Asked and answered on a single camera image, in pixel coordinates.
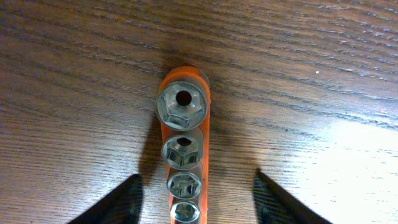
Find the orange bit holder strip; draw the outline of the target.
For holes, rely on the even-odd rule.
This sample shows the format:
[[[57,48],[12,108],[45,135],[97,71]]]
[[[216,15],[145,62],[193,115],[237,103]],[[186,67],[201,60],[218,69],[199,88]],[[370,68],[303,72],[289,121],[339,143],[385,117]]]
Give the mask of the orange bit holder strip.
[[[177,67],[160,84],[155,113],[171,223],[208,223],[210,103],[210,83],[195,67]]]

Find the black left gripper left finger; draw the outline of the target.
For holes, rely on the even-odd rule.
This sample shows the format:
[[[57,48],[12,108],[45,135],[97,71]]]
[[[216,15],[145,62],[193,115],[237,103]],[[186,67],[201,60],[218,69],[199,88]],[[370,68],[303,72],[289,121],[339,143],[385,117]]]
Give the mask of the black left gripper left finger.
[[[68,224],[138,224],[143,198],[142,178],[133,174]]]

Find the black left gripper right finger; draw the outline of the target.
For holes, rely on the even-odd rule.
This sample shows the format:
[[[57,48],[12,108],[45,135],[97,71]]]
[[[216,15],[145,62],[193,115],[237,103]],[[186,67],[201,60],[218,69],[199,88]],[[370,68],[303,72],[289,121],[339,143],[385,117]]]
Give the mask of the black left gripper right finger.
[[[256,169],[252,196],[258,224],[331,224]]]

